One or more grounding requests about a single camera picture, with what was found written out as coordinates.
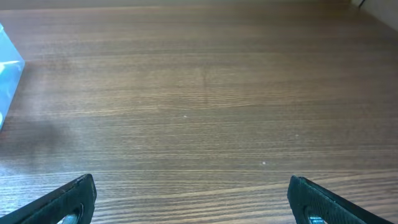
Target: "wooden table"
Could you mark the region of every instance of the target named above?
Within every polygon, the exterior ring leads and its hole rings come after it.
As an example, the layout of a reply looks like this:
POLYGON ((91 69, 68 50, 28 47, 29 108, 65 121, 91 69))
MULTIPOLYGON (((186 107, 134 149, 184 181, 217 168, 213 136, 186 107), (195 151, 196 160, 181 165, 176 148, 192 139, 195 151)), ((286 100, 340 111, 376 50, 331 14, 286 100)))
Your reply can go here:
POLYGON ((27 60, 0 215, 81 174, 93 223, 293 223, 303 175, 398 222, 398 35, 340 4, 0 11, 27 60))

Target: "table surface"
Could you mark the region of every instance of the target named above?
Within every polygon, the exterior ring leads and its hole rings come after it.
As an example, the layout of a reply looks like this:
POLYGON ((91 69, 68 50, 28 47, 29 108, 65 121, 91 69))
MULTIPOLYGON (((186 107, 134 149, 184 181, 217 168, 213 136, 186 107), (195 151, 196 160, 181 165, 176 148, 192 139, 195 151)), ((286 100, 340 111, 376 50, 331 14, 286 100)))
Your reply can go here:
POLYGON ((0 11, 26 67, 0 215, 85 173, 93 223, 294 223, 291 175, 398 222, 398 33, 348 6, 0 11))

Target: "blue plastic object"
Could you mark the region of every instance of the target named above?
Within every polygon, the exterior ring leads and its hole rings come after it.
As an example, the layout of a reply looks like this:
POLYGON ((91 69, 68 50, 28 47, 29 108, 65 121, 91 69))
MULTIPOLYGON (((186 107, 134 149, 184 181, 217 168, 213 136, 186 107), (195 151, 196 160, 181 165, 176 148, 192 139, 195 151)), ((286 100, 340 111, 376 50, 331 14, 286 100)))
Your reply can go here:
POLYGON ((25 61, 0 24, 0 129, 17 89, 25 61))

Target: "white wall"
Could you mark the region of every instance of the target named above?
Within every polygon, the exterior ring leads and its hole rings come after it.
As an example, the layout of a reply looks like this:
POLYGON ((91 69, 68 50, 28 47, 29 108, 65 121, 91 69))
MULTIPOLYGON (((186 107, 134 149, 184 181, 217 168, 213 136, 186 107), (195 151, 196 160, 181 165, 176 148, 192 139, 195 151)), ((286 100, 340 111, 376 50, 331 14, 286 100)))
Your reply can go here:
MULTIPOLYGON (((360 2, 361 0, 352 0, 356 5, 360 2)), ((361 10, 398 30, 398 0, 365 0, 361 10)))

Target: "blue box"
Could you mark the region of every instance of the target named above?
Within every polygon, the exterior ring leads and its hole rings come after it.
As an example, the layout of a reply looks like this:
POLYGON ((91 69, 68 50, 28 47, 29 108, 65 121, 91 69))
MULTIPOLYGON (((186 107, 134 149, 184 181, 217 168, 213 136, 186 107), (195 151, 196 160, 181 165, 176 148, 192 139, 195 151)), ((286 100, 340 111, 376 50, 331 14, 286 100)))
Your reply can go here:
POLYGON ((0 129, 17 89, 25 61, 0 24, 0 129))

